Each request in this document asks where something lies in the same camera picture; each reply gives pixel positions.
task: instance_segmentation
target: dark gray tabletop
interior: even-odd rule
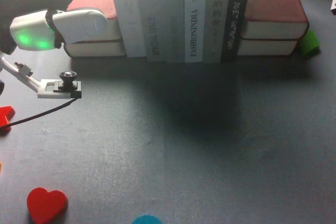
[[[0,223],[29,223],[35,187],[69,198],[64,223],[330,224],[336,194],[336,18],[302,0],[321,55],[231,65],[76,60],[16,50],[36,79],[77,71],[83,99],[0,138]],[[13,121],[64,103],[6,72]]]

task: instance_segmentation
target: green light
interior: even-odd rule
[[[47,49],[47,48],[51,48],[50,44],[48,42],[45,41],[40,41],[37,43],[37,46],[41,49]]]
[[[24,45],[28,45],[28,44],[30,44],[30,39],[29,39],[29,37],[26,36],[26,35],[20,35],[20,36],[19,36],[19,40],[20,40],[20,42],[21,42],[22,44],[24,44]]]

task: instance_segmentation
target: black knob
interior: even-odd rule
[[[64,71],[59,74],[63,81],[64,88],[67,90],[72,89],[72,82],[77,78],[77,73],[73,71]]]

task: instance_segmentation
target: blue round block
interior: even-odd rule
[[[144,215],[137,217],[132,224],[162,224],[162,222],[155,216]]]

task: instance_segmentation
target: row of books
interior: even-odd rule
[[[73,0],[68,10],[98,8],[109,27],[94,41],[65,49],[73,57],[127,55],[166,62],[290,54],[308,28],[307,18],[300,0],[280,0],[277,6],[270,1],[277,0]]]

